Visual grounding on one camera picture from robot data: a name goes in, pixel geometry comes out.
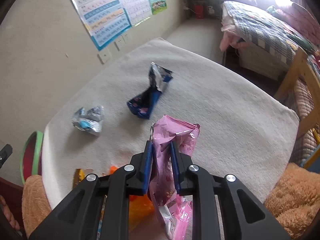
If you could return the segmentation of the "pink snack bag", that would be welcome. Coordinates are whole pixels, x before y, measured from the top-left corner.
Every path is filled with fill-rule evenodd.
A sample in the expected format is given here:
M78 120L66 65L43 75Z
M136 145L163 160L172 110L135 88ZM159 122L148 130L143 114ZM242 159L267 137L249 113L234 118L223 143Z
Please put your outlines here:
M149 184L150 199L168 239L184 239L192 214L192 201L175 189L176 157L179 153L193 155L200 126L168 115L152 127L153 167Z

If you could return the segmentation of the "brown plush cushion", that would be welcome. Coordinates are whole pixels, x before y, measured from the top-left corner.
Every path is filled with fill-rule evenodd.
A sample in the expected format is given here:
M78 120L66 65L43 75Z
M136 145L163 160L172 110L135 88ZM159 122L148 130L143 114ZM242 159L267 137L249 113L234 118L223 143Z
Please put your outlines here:
M40 175L28 177L22 194L22 218L27 238L50 212L51 207L44 190L42 177Z

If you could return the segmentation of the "bed with plaid quilt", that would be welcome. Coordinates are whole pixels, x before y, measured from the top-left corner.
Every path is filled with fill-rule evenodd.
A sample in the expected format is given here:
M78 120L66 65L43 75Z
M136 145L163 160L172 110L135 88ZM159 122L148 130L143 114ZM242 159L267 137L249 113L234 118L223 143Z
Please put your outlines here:
M306 0L222 0L220 50L239 53L239 64L274 80L299 48L319 74L319 21Z

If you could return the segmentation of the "yellow snack wrapper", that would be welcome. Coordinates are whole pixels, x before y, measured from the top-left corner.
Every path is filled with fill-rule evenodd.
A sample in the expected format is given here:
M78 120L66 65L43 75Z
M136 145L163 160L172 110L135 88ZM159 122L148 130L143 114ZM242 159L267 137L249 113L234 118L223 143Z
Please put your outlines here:
M92 169L82 169L82 168L77 168L74 172L73 175L73 182L72 182L72 188L76 188L79 183L86 178L87 175L90 173L93 173Z

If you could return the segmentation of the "silver blue wrapper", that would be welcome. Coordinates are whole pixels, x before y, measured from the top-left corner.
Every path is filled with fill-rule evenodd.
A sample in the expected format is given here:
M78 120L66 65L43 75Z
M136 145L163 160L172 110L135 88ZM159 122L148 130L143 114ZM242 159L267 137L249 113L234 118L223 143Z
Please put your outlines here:
M95 136L99 136L102 132L103 122L104 108L100 105L89 110L81 107L72 116L72 124L75 128Z

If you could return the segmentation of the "dark blue snack wrapper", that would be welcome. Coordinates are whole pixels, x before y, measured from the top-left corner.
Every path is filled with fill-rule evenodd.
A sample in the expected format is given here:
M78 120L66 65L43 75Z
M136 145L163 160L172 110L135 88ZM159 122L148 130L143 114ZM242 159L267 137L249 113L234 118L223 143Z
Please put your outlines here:
M172 79L172 71L152 62L149 68L149 87L127 102L130 112L140 119L149 120L153 108Z

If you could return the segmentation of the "blue wall poster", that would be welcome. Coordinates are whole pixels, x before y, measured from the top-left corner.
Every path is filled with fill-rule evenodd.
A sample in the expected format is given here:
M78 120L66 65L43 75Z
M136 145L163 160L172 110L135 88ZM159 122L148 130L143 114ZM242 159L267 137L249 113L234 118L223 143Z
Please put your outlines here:
M165 9L166 0L71 0L96 48Z

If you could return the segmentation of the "orange snack bag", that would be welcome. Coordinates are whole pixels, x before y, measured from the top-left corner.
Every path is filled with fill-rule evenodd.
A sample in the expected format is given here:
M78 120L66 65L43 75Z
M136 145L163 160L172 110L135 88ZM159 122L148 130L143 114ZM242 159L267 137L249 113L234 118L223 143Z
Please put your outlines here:
M148 195L129 196L129 232L135 229L154 213L154 207Z

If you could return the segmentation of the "white wall socket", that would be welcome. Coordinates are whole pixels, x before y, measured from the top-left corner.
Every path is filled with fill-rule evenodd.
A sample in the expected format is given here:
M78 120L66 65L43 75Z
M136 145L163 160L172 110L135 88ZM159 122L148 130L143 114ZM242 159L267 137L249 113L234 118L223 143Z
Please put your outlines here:
M110 50L105 47L98 53L98 58L102 64L105 64L107 61L109 61L112 58L112 55L110 53Z

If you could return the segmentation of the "wooden chair frame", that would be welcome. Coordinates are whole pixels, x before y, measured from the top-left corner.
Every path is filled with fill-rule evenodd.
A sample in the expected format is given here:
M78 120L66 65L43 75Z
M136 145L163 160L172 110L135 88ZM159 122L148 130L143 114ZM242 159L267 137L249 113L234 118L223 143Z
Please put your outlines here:
M304 136L314 127L319 126L319 79L308 64L308 55L298 48L292 64L285 75L281 85L276 91L274 98L284 101L292 94L297 109L310 105L310 110L300 116L297 139Z

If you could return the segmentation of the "brown plush toy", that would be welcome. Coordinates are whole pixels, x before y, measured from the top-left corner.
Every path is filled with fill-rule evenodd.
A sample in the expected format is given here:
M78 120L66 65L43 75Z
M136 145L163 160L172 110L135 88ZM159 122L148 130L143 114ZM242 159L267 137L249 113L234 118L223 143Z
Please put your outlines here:
M319 174L289 163L264 205L292 239L299 239L319 211Z

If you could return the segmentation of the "red bin green rim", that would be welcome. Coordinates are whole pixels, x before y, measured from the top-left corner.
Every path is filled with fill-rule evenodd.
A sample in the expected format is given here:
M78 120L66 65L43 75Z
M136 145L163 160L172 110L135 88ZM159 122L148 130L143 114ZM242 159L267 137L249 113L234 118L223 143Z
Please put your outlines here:
M20 159L20 173L23 185L33 175L42 174L43 133L34 131L26 141Z

